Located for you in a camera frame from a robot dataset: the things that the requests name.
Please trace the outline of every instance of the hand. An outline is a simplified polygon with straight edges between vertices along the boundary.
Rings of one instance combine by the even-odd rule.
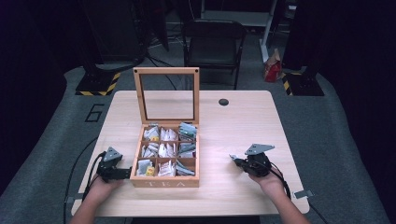
[[[274,167],[271,169],[278,175],[281,175],[281,173]],[[249,177],[257,182],[262,188],[262,191],[271,199],[281,194],[286,196],[282,181],[272,172],[263,177],[257,177],[254,175],[249,175]]]
[[[106,183],[101,176],[95,175],[91,182],[90,192],[79,206],[77,212],[70,220],[70,223],[93,223],[96,209],[108,198],[113,189],[116,189],[122,183],[123,180],[109,181]]]
[[[108,198],[113,189],[118,188],[122,183],[123,180],[109,181],[106,183],[101,176],[95,175],[92,179],[90,192],[85,201],[90,202],[91,205],[99,206]]]

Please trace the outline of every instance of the wooden box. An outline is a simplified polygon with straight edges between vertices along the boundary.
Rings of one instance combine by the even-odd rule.
[[[169,80],[169,87],[161,85],[161,89],[154,90],[155,83],[163,83]],[[134,164],[131,172],[131,181],[136,188],[198,188],[199,187],[199,68],[197,67],[136,67],[134,68],[134,81],[136,85],[137,98],[139,101],[142,128],[139,134]],[[188,123],[195,127],[196,135],[193,138],[181,138],[179,133],[180,123]],[[145,131],[157,126],[159,137],[145,138]],[[176,133],[177,138],[162,139],[162,133]],[[179,155],[180,146],[193,148],[195,152]],[[149,145],[157,149],[159,153],[153,155],[155,150],[147,152]],[[164,147],[173,148],[165,157]],[[146,169],[143,163],[151,164]],[[160,167],[175,165],[174,172],[163,176]],[[179,173],[182,168],[187,168],[189,175]]]

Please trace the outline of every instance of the black chair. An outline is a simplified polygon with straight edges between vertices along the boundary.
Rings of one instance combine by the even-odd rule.
[[[225,77],[212,73],[208,80],[203,80],[201,76],[201,83],[226,84],[236,90],[246,34],[244,26],[236,21],[194,20],[185,23],[182,29],[184,66],[200,67],[201,71],[203,68],[231,70]]]

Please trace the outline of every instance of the black wire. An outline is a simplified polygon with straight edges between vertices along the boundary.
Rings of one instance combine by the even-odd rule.
[[[84,190],[84,194],[82,195],[82,201],[84,202],[85,197],[87,197],[87,194],[90,192],[90,188],[91,188],[91,184],[94,181],[91,181],[92,179],[92,173],[93,173],[93,168],[95,167],[95,164],[97,163],[97,161],[99,160],[99,158],[102,158],[106,155],[106,152],[102,152],[101,154],[99,154],[96,158],[95,161],[92,164],[91,170],[90,170],[90,176],[88,177],[88,182],[87,182],[87,186],[85,187]]]
[[[156,64],[153,60],[155,60],[155,61],[157,61],[157,62],[159,62],[159,63],[165,63],[165,64],[169,65],[170,67],[173,67],[173,66],[170,65],[169,63],[166,63],[166,62],[163,62],[163,61],[161,61],[161,60],[159,60],[159,59],[156,59],[156,58],[151,57],[151,56],[149,55],[149,53],[146,55],[146,58],[148,58],[156,67],[158,67],[158,64]],[[172,87],[174,88],[174,90],[177,91],[177,88],[176,88],[175,84],[173,83],[172,79],[171,79],[168,75],[165,75],[165,77],[169,80],[169,82],[171,83],[171,85],[172,85]]]
[[[318,216],[323,220],[324,223],[329,224],[329,222],[326,221],[326,218],[312,205],[312,203],[308,202],[309,206],[314,209],[314,211],[318,214]]]
[[[72,175],[74,173],[74,170],[76,168],[77,162],[79,158],[81,157],[82,153],[94,142],[98,139],[98,137],[95,137],[91,140],[90,143],[88,143],[87,146],[84,147],[84,149],[79,153],[78,157],[76,158],[75,163],[73,164],[72,170],[70,171],[69,179],[67,180],[67,186],[66,186],[66,191],[64,194],[64,224],[66,223],[66,204],[67,204],[67,195],[69,194],[69,188],[70,188],[70,181],[72,179]]]

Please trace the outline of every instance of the wrist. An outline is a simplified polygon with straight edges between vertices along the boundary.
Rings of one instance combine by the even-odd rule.
[[[90,195],[87,195],[87,197],[85,198],[83,203],[86,204],[87,206],[89,206],[90,208],[94,208],[94,209],[99,207],[99,205],[101,204],[94,198],[90,197]]]

